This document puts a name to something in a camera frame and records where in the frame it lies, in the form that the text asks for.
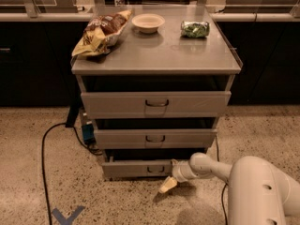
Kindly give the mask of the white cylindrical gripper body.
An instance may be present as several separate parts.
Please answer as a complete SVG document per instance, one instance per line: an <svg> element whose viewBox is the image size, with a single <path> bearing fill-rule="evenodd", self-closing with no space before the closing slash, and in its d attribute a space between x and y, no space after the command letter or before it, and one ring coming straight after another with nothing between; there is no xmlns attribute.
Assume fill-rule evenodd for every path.
<svg viewBox="0 0 300 225"><path fill-rule="evenodd" d="M196 178L196 174L191 170L187 160L180 160L175 166L172 166L172 177L177 182L183 183Z"/></svg>

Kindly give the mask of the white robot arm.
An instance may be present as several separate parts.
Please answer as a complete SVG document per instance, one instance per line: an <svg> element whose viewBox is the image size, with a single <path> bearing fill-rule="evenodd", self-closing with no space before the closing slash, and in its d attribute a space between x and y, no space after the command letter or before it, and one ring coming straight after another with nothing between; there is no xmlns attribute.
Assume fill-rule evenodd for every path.
<svg viewBox="0 0 300 225"><path fill-rule="evenodd" d="M286 216L300 215L300 184L259 157L241 157L232 165L203 153L173 160L172 174L159 191L214 176L228 185L228 225L286 225Z"/></svg>

